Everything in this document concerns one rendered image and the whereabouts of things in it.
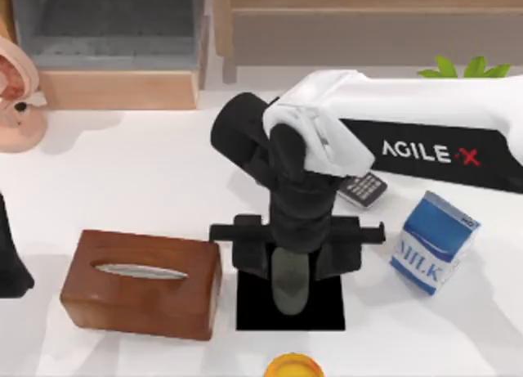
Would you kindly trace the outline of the dark grey computer mouse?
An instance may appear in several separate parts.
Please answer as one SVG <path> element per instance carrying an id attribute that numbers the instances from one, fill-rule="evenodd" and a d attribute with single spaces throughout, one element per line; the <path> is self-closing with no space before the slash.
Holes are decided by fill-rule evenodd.
<path id="1" fill-rule="evenodd" d="M 309 296 L 309 256 L 277 247 L 271 256 L 270 282 L 277 309 L 286 316 L 301 313 Z"/>

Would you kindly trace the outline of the black square mat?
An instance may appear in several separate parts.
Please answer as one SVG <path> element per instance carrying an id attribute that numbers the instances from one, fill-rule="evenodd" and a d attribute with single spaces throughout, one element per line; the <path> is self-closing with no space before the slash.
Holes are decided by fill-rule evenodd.
<path id="1" fill-rule="evenodd" d="M 269 281 L 245 272 L 237 274 L 237 330 L 344 331 L 345 328 L 340 277 L 312 282 L 305 309 L 287 316 L 275 306 Z"/>

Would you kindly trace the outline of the black calculator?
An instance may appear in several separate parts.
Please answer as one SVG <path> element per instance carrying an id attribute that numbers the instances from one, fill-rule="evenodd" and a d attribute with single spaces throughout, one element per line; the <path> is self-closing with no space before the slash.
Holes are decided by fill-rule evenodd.
<path id="1" fill-rule="evenodd" d="M 369 209 L 386 192 L 388 185 L 375 173 L 367 172 L 361 177 L 348 177 L 337 193 L 347 202 L 360 209 Z"/>

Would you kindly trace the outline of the blue and white milk carton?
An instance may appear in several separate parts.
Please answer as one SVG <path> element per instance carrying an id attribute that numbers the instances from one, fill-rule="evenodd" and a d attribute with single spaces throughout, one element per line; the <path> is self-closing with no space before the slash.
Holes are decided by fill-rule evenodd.
<path id="1" fill-rule="evenodd" d="M 390 264 L 433 295 L 454 274 L 480 228 L 461 209 L 426 191 L 401 228 Z"/>

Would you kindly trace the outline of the orange round container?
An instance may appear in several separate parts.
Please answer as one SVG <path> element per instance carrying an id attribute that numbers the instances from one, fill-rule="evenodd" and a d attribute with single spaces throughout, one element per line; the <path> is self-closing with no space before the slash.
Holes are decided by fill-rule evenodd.
<path id="1" fill-rule="evenodd" d="M 289 352 L 275 357 L 263 377 L 325 377 L 320 365 L 311 357 Z"/>

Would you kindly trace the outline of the brown wooden tissue box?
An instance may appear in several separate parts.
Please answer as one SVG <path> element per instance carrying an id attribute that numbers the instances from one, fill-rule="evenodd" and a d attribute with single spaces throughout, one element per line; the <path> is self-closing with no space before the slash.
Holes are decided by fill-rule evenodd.
<path id="1" fill-rule="evenodd" d="M 183 279 L 120 276 L 105 264 L 184 272 Z M 60 301 L 82 328 L 207 341 L 221 289 L 218 244 L 114 231 L 81 233 Z"/>

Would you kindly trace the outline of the pale wooden drawer front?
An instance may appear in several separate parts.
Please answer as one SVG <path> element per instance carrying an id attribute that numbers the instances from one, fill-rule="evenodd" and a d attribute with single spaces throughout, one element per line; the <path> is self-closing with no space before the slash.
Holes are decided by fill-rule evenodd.
<path id="1" fill-rule="evenodd" d="M 53 110 L 193 110 L 207 66 L 188 70 L 40 70 Z"/>

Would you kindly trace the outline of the brown cupboard drawer front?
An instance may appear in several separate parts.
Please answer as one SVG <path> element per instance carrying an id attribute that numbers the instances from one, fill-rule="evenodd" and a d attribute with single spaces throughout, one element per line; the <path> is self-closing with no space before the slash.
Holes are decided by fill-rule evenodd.
<path id="1" fill-rule="evenodd" d="M 240 15 L 234 59 L 241 65 L 457 65 L 474 56 L 523 65 L 523 15 Z"/>

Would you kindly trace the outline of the green plant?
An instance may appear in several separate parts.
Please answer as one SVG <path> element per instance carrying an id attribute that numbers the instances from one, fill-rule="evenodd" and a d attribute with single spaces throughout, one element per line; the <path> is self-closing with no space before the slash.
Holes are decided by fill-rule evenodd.
<path id="1" fill-rule="evenodd" d="M 426 79 L 458 79 L 455 64 L 445 56 L 435 57 L 436 68 L 419 70 L 417 75 Z M 472 57 L 463 70 L 464 79 L 501 79 L 508 75 L 512 65 L 501 63 L 489 67 L 484 56 Z"/>

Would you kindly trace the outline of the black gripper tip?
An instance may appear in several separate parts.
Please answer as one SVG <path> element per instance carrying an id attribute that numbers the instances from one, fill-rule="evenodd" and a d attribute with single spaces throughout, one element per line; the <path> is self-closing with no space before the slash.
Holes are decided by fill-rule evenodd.
<path id="1" fill-rule="evenodd" d="M 34 285 L 33 276 L 17 253 L 0 192 L 0 299 L 22 298 Z"/>

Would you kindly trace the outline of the pink ear model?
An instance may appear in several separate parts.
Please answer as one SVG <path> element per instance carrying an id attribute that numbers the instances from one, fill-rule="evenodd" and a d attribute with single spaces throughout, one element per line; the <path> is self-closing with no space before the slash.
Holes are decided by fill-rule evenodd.
<path id="1" fill-rule="evenodd" d="M 38 69 L 10 39 L 0 37 L 0 153 L 34 148 L 47 131 Z"/>

